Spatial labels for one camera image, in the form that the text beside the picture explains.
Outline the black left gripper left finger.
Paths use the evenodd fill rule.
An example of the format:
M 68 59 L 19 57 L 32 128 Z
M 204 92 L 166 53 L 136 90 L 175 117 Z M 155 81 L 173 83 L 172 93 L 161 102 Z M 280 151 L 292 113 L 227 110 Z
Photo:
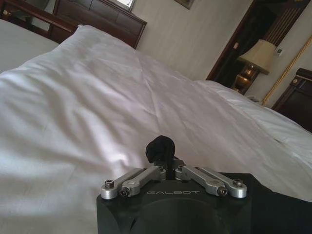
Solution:
M 167 171 L 162 166 L 150 166 L 147 169 L 134 168 L 115 180 L 106 180 L 101 187 L 101 198 L 111 200 L 122 197 L 132 197 L 151 180 L 164 180 Z

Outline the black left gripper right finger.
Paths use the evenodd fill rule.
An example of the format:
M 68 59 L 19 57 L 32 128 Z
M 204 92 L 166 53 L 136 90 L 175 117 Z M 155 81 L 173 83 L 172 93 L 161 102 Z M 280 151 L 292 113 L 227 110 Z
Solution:
M 193 180 L 210 195 L 230 195 L 234 198 L 247 196 L 247 186 L 241 179 L 231 179 L 208 167 L 187 166 L 177 158 L 174 159 L 174 169 L 176 179 Z

